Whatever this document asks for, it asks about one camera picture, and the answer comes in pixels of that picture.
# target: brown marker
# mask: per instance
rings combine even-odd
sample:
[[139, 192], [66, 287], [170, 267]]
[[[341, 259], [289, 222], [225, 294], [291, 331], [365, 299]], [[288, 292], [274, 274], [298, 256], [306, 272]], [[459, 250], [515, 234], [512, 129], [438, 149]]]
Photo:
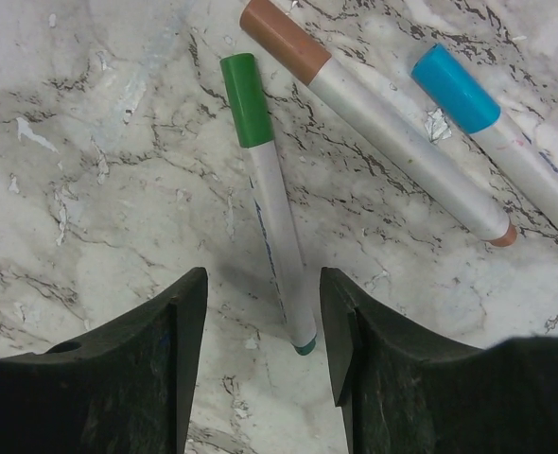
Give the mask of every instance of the brown marker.
[[239, 24], [473, 235], [498, 247], [514, 243], [516, 228], [489, 194], [272, 2], [252, 0]]

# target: green marker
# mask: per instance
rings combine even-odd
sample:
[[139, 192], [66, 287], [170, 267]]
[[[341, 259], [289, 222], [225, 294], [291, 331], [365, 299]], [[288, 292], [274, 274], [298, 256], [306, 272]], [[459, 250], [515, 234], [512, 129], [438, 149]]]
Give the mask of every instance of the green marker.
[[315, 348], [317, 327], [305, 266], [274, 143], [262, 82], [252, 54], [220, 61], [239, 145], [251, 159], [250, 186], [291, 343], [300, 355]]

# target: brown cap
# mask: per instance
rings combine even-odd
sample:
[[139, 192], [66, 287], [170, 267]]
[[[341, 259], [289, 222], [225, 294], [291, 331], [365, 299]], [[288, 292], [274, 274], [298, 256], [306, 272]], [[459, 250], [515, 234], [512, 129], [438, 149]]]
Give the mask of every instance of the brown cap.
[[322, 45], [269, 0], [252, 0], [241, 14], [239, 24], [304, 85], [331, 58]]
[[510, 246], [511, 244], [514, 244], [514, 242], [516, 241], [516, 227], [513, 226], [513, 224], [511, 223], [508, 226], [508, 230], [506, 231], [506, 235], [498, 238], [498, 239], [494, 239], [492, 241], [489, 241], [489, 244], [492, 244], [494, 246], [497, 246], [499, 248], [505, 248], [506, 246]]

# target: marker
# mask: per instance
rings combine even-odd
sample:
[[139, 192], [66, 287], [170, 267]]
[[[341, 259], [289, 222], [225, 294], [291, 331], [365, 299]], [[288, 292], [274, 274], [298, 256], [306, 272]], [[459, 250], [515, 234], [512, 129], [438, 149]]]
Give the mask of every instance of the marker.
[[308, 355], [317, 338], [311, 304], [316, 291], [305, 284], [305, 267], [260, 75], [252, 54], [223, 59], [220, 67], [239, 145], [251, 156], [250, 186], [284, 322], [296, 352]]
[[273, 3], [252, 0], [240, 25], [473, 235], [500, 247], [514, 243], [516, 229], [489, 194]]
[[440, 44], [411, 76], [558, 229], [558, 167]]

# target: marble surface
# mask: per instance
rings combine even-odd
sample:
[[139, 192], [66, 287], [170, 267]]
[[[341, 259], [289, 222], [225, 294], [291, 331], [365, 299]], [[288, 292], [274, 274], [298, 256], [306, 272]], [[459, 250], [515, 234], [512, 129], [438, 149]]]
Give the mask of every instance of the marble surface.
[[[287, 341], [218, 60], [251, 51], [310, 283], [339, 267], [459, 341], [558, 335], [558, 232], [408, 73], [441, 42], [558, 165], [558, 0], [277, 0], [511, 213], [478, 242], [238, 28], [242, 0], [0, 1], [0, 357], [194, 266], [210, 300], [189, 453], [343, 453], [323, 341]], [[317, 313], [319, 303], [314, 302]]]

